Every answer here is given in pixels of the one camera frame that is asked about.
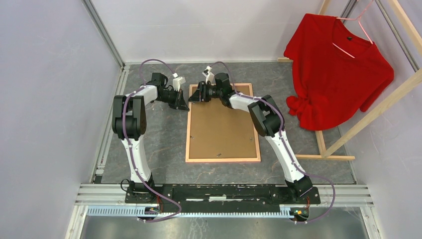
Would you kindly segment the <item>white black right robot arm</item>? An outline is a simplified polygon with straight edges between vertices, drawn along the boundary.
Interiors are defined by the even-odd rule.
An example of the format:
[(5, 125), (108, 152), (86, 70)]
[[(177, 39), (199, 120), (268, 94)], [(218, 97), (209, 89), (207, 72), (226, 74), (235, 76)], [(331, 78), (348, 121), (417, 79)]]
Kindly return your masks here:
[(313, 188), (313, 183), (289, 144), (285, 119), (273, 98), (270, 95), (253, 97), (238, 92), (230, 83), (228, 73), (215, 75), (210, 70), (204, 70), (203, 75), (206, 79), (198, 83), (188, 101), (202, 103), (218, 98), (225, 107), (250, 113), (255, 130), (269, 142), (282, 166), (289, 200), (302, 202)]

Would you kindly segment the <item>brown backing board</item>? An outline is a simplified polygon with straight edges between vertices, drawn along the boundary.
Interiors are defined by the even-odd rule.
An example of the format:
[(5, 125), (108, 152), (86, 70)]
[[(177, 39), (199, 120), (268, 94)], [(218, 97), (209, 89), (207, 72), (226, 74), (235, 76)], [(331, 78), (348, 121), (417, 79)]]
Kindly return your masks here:
[(260, 162), (258, 134), (250, 114), (219, 99), (189, 103), (186, 163)]

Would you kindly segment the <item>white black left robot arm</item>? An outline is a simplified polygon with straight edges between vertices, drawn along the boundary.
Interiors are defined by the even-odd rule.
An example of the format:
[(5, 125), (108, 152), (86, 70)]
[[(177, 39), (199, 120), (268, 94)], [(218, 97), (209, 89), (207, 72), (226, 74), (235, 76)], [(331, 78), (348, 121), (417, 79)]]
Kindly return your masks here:
[(112, 103), (112, 131), (124, 145), (130, 166), (128, 195), (136, 195), (145, 203), (156, 198), (152, 172), (148, 166), (144, 135), (147, 128), (146, 106), (154, 101), (167, 103), (175, 110), (188, 111), (181, 85), (182, 76), (173, 74), (172, 85), (162, 73), (153, 73), (152, 78), (139, 89), (126, 95), (117, 95)]

